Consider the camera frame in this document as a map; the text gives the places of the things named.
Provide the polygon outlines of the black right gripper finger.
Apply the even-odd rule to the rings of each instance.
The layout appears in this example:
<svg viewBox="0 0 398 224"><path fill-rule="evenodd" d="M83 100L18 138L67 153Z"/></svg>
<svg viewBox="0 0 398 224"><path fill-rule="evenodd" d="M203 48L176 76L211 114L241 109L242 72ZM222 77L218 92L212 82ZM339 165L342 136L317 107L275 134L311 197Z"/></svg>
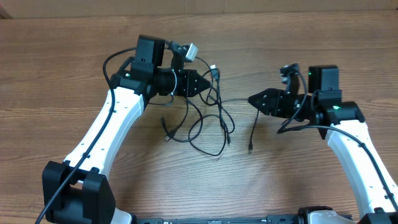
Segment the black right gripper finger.
<svg viewBox="0 0 398 224"><path fill-rule="evenodd" d="M253 107L258 109L261 113L267 116L274 116L275 115L275 103L266 103L266 102L259 102L259 101L249 101Z"/></svg>
<svg viewBox="0 0 398 224"><path fill-rule="evenodd" d="M249 103L261 103L269 100L274 100L278 97L280 93L279 89L268 88L260 93L256 93L248 98Z"/></svg>

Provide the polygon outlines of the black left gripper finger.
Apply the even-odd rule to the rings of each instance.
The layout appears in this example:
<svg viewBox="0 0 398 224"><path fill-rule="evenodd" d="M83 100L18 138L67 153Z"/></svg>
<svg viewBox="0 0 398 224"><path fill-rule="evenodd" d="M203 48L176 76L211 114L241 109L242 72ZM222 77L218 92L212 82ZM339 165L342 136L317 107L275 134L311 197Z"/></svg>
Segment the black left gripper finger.
<svg viewBox="0 0 398 224"><path fill-rule="evenodd" d="M195 93L198 95L209 88L211 88L210 82L198 82L195 86Z"/></svg>
<svg viewBox="0 0 398 224"><path fill-rule="evenodd" d="M194 83L196 85L210 85L211 82L206 78L209 74L209 71L204 73L199 73L197 70L194 70Z"/></svg>

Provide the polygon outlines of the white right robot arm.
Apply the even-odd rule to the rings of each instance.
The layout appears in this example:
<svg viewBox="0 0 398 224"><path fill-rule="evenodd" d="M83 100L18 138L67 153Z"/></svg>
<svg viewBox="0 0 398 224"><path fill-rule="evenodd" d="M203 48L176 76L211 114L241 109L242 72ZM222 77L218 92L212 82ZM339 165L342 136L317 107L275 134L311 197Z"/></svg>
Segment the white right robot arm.
<svg viewBox="0 0 398 224"><path fill-rule="evenodd" d="M277 133L317 129L337 156L354 193L360 223L397 223L397 184L371 141L359 106L343 101L336 65L280 69L284 90L268 88L248 98L259 112L285 121Z"/></svg>

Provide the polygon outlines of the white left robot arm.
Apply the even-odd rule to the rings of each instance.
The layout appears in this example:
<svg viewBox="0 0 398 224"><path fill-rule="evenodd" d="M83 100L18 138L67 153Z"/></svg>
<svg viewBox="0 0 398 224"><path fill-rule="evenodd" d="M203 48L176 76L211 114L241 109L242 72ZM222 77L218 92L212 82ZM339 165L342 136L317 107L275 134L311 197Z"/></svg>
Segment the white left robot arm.
<svg viewBox="0 0 398 224"><path fill-rule="evenodd" d="M42 173L44 208L36 219L50 223L137 223L116 207L109 173L131 126L157 96L189 98L210 88L196 70L185 69L198 48L193 43L140 35L135 54L112 76L104 105L95 121L63 162L50 161Z"/></svg>

